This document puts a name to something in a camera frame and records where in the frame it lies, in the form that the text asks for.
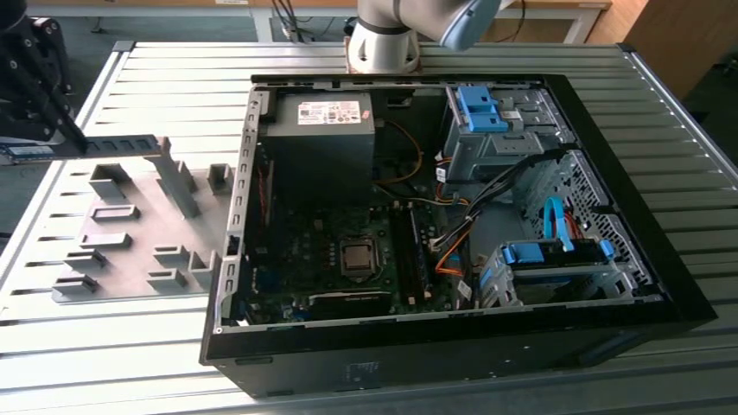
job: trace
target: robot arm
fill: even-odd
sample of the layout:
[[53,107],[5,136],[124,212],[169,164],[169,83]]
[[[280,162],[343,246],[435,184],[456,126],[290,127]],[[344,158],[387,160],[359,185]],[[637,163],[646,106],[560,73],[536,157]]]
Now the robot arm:
[[0,0],[0,165],[83,157],[159,156],[151,135],[85,137],[67,94],[72,82],[61,27]]
[[348,62],[362,73],[407,73],[419,63],[416,32],[455,51],[479,40],[510,0],[359,0]]

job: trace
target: wooden cabinet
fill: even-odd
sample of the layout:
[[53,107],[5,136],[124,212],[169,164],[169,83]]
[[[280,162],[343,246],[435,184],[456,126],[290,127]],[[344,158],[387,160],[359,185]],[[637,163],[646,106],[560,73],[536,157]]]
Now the wooden cabinet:
[[216,7],[244,6],[245,0],[28,0],[29,5],[44,6],[152,6],[152,7]]
[[614,0],[587,43],[625,42],[683,98],[738,42],[738,0]]

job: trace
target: yellow wire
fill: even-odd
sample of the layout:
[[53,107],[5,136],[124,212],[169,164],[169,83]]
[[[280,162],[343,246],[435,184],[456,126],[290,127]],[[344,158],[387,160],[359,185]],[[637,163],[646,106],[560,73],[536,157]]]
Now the yellow wire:
[[420,166],[423,164],[423,152],[420,151],[420,145],[418,144],[418,140],[415,139],[415,137],[411,135],[410,132],[407,132],[407,130],[395,121],[386,120],[384,122],[394,125],[396,129],[404,134],[404,136],[412,141],[412,145],[415,146],[415,151],[418,152],[418,162],[415,163],[415,169],[412,169],[410,174],[404,175],[403,177],[396,177],[394,179],[375,180],[374,183],[378,183],[378,184],[399,183],[410,179],[420,171]]

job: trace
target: white sticker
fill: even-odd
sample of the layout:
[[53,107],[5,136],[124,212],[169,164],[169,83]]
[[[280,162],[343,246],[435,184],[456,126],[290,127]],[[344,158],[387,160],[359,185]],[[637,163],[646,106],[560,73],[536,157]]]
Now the white sticker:
[[298,106],[299,125],[359,123],[359,101],[303,102]]
[[446,183],[446,169],[436,167],[436,180]]
[[500,111],[503,118],[522,119],[520,113],[515,111]]
[[25,147],[11,147],[8,149],[16,156],[27,156],[33,154],[55,154],[51,147],[47,145],[28,145]]
[[470,286],[463,282],[463,280],[459,280],[459,292],[462,293],[463,297],[467,300],[471,300],[471,288]]

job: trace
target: table surface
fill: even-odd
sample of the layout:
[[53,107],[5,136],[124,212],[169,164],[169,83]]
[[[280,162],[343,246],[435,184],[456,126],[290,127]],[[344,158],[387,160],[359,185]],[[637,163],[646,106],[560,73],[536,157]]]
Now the table surface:
[[[89,135],[169,136],[175,158],[191,169],[235,164],[254,73],[340,73],[344,65],[334,43],[139,43],[131,52],[119,49],[79,124]],[[0,412],[738,412],[738,175],[638,56],[608,46],[496,44],[460,59],[426,46],[423,67],[428,73],[568,75],[718,320],[587,370],[254,401],[197,363],[205,297],[77,305],[51,300],[64,265],[37,261],[73,246],[95,164],[56,162],[0,258]],[[125,163],[127,169],[151,169],[135,159]]]

